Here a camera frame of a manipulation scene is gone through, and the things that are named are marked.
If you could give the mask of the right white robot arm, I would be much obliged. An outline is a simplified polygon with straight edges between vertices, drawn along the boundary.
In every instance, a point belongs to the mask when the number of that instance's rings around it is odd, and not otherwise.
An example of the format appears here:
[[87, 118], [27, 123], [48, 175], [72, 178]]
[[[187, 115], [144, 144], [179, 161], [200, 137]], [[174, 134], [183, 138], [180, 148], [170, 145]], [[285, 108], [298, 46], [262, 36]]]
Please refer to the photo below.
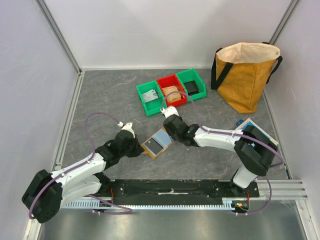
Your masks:
[[163, 126], [173, 140], [187, 147], [213, 147], [236, 153], [242, 166], [229, 184], [229, 191], [235, 197], [242, 196], [256, 177], [267, 175], [278, 152], [278, 147], [253, 125], [223, 131], [187, 125], [182, 117], [173, 114], [164, 120]]

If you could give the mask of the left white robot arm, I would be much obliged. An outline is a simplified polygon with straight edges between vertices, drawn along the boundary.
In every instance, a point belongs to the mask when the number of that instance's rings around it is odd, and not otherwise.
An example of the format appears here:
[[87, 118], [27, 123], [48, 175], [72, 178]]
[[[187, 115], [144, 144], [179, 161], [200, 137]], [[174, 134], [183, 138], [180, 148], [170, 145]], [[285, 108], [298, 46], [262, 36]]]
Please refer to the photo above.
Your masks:
[[103, 171], [118, 164], [123, 157], [135, 158], [143, 152], [137, 135], [121, 130], [114, 139], [94, 149], [91, 155], [66, 168], [38, 171], [21, 199], [29, 210], [28, 217], [45, 223], [61, 207], [78, 198], [95, 193], [106, 196], [110, 184]]

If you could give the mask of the orange leather card holder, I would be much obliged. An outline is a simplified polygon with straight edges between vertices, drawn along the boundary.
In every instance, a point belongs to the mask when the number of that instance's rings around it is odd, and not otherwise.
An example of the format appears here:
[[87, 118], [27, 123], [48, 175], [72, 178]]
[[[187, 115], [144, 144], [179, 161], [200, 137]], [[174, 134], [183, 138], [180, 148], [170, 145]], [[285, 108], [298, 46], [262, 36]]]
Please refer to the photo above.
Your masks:
[[173, 143], [173, 139], [167, 133], [164, 127], [160, 128], [151, 137], [141, 144], [144, 154], [149, 155], [152, 159], [156, 159]]

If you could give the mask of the black credit card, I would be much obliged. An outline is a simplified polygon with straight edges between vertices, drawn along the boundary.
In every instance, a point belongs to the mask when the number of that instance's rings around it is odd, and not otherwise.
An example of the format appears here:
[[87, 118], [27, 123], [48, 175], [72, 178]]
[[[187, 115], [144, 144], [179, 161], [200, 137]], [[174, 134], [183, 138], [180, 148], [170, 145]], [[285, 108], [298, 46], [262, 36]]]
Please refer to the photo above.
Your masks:
[[153, 155], [159, 154], [163, 149], [163, 147], [154, 138], [147, 140], [144, 145], [149, 149], [150, 152], [152, 152]]

